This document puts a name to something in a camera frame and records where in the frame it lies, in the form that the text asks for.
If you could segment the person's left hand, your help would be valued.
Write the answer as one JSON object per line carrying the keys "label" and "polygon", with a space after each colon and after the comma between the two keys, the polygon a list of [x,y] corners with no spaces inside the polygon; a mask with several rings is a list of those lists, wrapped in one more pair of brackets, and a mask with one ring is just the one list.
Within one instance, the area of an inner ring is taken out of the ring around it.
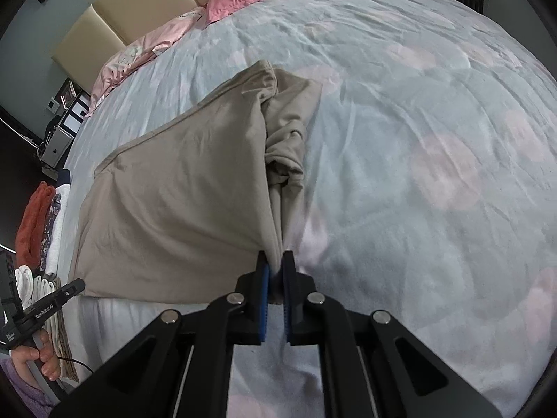
{"label": "person's left hand", "polygon": [[49,333],[42,329],[40,338],[42,343],[41,349],[20,345],[12,350],[10,354],[18,376],[22,381],[25,381],[26,384],[35,389],[40,389],[40,385],[29,370],[28,362],[34,362],[37,359],[41,361],[41,372],[50,381],[58,380],[61,375],[61,364],[50,341]]}

